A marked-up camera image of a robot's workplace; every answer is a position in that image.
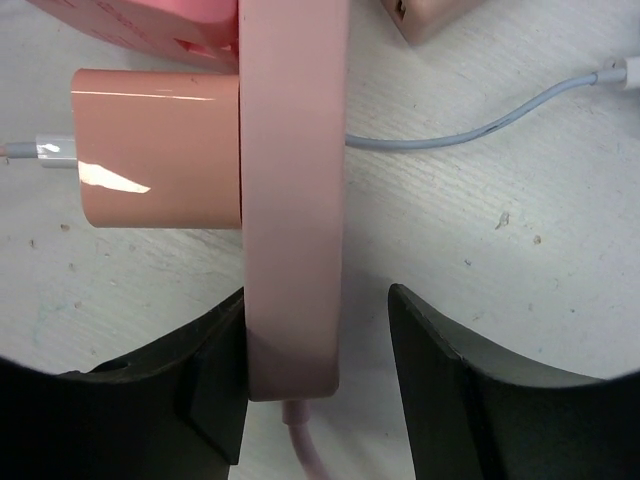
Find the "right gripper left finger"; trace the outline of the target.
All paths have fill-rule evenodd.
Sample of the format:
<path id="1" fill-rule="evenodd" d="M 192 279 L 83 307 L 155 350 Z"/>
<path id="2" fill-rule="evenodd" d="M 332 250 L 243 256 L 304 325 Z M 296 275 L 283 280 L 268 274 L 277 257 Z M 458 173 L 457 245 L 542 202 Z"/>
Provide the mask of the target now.
<path id="1" fill-rule="evenodd" d="M 244 294 L 88 372 L 1 363 L 5 479 L 225 479 L 248 405 Z"/>

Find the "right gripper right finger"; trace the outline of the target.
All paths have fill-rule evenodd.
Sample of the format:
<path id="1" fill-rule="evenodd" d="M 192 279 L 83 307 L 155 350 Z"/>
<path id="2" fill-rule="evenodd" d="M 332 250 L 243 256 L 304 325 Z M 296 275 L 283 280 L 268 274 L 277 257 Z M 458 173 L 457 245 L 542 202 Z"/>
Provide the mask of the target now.
<path id="1" fill-rule="evenodd" d="M 635 479 L 639 376 L 597 379 L 519 355 L 409 288 L 388 318 L 419 479 Z"/>

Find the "hot pink plug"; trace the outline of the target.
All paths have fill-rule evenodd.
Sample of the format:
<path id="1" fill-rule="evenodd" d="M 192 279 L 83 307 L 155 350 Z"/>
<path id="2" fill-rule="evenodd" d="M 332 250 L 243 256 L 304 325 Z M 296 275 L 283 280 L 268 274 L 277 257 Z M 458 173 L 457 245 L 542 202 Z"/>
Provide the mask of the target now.
<path id="1" fill-rule="evenodd" d="M 238 72 L 238 3 L 230 0 L 32 0 L 98 40 L 215 72 Z"/>

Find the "salmon charger plug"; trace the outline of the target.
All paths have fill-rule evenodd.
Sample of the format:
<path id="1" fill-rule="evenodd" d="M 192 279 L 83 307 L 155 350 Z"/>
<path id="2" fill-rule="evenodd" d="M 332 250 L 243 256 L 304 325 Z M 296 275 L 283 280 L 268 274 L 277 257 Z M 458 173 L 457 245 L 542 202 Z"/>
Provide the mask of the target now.
<path id="1" fill-rule="evenodd" d="M 240 228 L 238 76 L 81 69 L 71 103 L 92 226 Z"/>

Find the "pink power strip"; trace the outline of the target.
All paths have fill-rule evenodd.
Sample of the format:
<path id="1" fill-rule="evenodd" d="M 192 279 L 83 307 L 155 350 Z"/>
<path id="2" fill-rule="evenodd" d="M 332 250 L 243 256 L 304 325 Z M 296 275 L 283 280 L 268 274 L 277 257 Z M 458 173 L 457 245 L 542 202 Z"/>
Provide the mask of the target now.
<path id="1" fill-rule="evenodd" d="M 346 1 L 239 5 L 242 237 L 250 396 L 339 383 Z"/>

